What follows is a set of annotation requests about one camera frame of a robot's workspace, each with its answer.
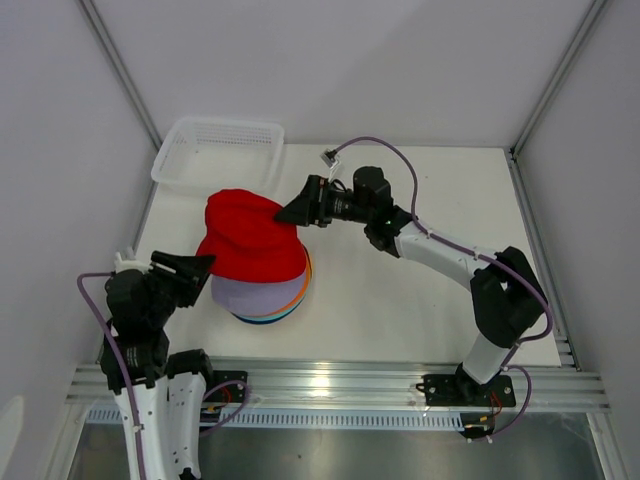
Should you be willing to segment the orange bucket hat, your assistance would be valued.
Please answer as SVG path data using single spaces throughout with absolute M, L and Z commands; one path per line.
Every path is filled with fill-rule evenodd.
M 313 278 L 313 262 L 311 259 L 311 255 L 307 248 L 304 248 L 304 252 L 306 255 L 306 270 L 305 270 L 305 281 L 297 296 L 285 307 L 280 309 L 278 312 L 275 312 L 272 317 L 274 321 L 280 320 L 290 313 L 292 313 L 305 299 L 309 287 L 311 285 L 311 281 Z

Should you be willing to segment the lavender bucket hat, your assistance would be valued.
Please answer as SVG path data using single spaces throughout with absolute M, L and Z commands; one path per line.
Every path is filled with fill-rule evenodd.
M 309 267 L 301 275 L 287 281 L 256 283 L 213 275 L 213 301 L 240 316 L 262 317 L 275 314 L 304 294 L 308 286 Z

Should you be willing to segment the red bucket hat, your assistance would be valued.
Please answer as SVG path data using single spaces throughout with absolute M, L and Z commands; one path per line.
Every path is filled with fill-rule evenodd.
M 294 225 L 274 220 L 281 205 L 243 189 L 211 195 L 198 256 L 213 255 L 210 272 L 234 281 L 279 283 L 306 270 L 305 249 Z

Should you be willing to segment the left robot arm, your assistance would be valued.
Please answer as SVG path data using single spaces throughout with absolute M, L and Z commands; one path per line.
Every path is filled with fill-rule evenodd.
M 199 479 L 202 401 L 216 376 L 202 349 L 169 351 L 164 327 L 195 305 L 212 255 L 155 251 L 147 269 L 130 267 L 106 282 L 111 314 L 100 361 L 122 419 L 133 479 Z

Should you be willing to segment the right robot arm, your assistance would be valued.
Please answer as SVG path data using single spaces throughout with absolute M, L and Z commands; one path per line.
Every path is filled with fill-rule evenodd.
M 470 293 L 478 336 L 455 373 L 443 376 L 441 384 L 424 376 L 418 388 L 429 405 L 471 406 L 486 399 L 495 391 L 496 378 L 515 355 L 525 332 L 548 305 L 521 250 L 508 247 L 484 253 L 420 225 L 414 213 L 396 205 L 379 167 L 357 169 L 350 189 L 311 175 L 274 219 L 321 228 L 333 220 L 361 223 L 377 250 L 427 266 Z

